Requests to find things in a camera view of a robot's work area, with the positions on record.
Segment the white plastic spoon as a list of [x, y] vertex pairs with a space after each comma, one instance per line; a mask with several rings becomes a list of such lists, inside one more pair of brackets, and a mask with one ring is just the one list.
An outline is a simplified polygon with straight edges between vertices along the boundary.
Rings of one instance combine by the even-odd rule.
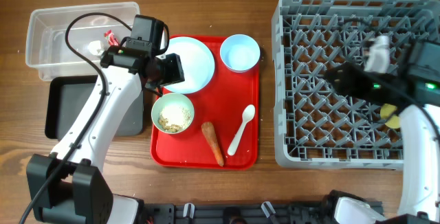
[[245, 127], [247, 123], [254, 118], [255, 113], [256, 113], [256, 107], [253, 104], [249, 104], [243, 110], [242, 123], [228, 147], [227, 153], [229, 156], [233, 156], [237, 152]]

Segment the yellow plastic cup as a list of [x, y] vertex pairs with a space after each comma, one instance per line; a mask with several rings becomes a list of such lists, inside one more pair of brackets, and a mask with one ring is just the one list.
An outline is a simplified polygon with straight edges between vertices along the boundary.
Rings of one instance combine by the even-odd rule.
[[384, 104], [380, 109], [380, 117], [385, 121], [388, 128], [400, 128], [400, 118], [397, 115], [397, 107], [391, 104]]

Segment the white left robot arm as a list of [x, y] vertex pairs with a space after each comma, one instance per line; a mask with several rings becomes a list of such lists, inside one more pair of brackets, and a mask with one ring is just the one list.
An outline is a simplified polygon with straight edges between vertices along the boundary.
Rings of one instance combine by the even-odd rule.
[[150, 223], [144, 202], [112, 193], [102, 175], [105, 157], [129, 107], [148, 90], [182, 82], [177, 54], [167, 52], [168, 26], [136, 15], [130, 35], [102, 53], [93, 65], [95, 86], [71, 128], [48, 155], [35, 154], [26, 175], [33, 214], [43, 223]]

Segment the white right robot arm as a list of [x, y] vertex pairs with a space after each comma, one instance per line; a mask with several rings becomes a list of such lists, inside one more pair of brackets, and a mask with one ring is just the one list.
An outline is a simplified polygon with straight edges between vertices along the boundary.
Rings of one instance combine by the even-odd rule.
[[390, 40], [367, 42], [363, 67], [350, 61], [325, 72], [340, 95], [395, 106], [404, 148], [402, 196], [394, 218], [387, 219], [352, 197], [340, 197], [337, 223], [439, 222], [439, 44], [416, 41], [396, 74], [390, 74]]

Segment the white tissue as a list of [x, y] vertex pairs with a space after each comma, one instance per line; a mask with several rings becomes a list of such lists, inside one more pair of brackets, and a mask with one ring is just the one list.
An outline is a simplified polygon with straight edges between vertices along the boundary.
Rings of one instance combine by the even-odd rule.
[[105, 51], [105, 45], [102, 41], [92, 41], [88, 44], [87, 49], [94, 56], [101, 56]]

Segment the red snack wrapper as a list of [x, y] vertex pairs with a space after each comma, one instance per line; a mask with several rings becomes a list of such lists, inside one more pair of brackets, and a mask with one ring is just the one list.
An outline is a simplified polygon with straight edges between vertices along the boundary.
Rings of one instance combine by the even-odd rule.
[[107, 40], [108, 44], [110, 46], [119, 46], [119, 40], [116, 38], [115, 34], [112, 32], [112, 30], [108, 30], [104, 33], [104, 38]]

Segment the light blue bowl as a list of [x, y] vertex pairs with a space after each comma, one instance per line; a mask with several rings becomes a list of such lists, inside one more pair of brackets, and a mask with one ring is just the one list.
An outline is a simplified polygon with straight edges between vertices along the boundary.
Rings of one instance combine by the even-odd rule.
[[252, 37], [245, 34], [235, 34], [222, 42], [220, 57], [230, 71], [243, 73], [257, 65], [261, 57], [261, 50]]

